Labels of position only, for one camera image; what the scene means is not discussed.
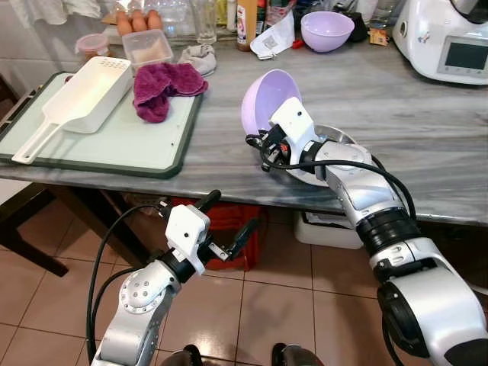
red crate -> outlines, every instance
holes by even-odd
[[[172,198],[173,206],[179,204],[194,204],[197,200],[188,198]],[[254,217],[268,220],[268,215],[265,209],[260,206],[252,206],[248,204],[225,204],[218,203],[213,206],[208,212],[207,216],[210,218],[210,230],[218,236],[219,232],[235,230],[237,233],[249,220]],[[212,270],[227,269],[227,268],[244,268],[244,271],[249,271],[258,262],[259,246],[260,246],[260,230],[257,230],[251,235],[247,245],[241,250],[239,257],[230,262],[222,262],[219,259],[211,259],[206,268]],[[230,244],[226,242],[219,242],[219,244]]]

purple bowl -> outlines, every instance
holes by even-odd
[[[354,30],[354,21],[340,13],[315,11],[302,18],[302,38],[316,52],[339,48]]]
[[[269,118],[289,98],[302,100],[298,86],[287,72],[276,69],[255,80],[241,104],[241,123],[246,134],[269,130]]]

cutting board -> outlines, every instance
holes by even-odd
[[[0,159],[11,157],[43,123],[42,107],[67,76],[53,75],[23,111],[0,134]],[[92,134],[62,131],[32,165],[169,178],[183,165],[202,96],[171,98],[166,120],[150,124],[136,115],[133,90],[122,98],[100,130]]]

white plastic bin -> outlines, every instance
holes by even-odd
[[[295,212],[294,232],[298,241],[316,246],[359,249],[358,234],[345,217],[324,213]]]

gray marble surface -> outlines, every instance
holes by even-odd
[[[275,60],[219,43],[182,171],[169,180],[0,165],[0,178],[56,185],[338,210],[329,189],[264,173],[244,143],[239,111],[246,89],[264,72],[284,69],[297,81],[315,121],[344,130],[369,148],[411,191],[419,217],[488,226],[488,89],[419,76],[396,47],[346,44],[329,54],[303,47]]]

